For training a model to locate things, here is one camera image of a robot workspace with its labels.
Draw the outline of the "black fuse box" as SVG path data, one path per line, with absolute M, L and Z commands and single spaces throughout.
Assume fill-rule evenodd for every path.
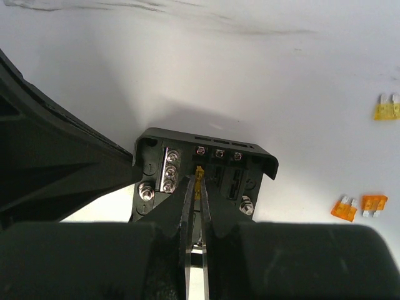
M 224 199 L 252 216 L 264 176 L 275 179 L 278 159 L 257 144 L 151 127 L 136 140 L 135 183 L 130 221 L 153 210 L 185 176 L 211 180 Z

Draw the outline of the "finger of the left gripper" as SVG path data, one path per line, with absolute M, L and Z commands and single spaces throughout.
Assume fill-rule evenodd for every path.
M 1 55 L 1 229 L 60 221 L 137 180 L 131 153 L 56 104 Z

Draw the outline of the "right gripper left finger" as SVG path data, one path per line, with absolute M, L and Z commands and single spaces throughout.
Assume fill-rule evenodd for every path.
M 187 299 L 195 177 L 135 223 L 135 295 L 139 299 Z

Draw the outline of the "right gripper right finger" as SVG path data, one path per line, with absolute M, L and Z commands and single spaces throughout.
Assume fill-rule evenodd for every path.
M 206 299 L 239 299 L 249 283 L 239 225 L 251 220 L 210 179 L 201 181 L 202 263 Z

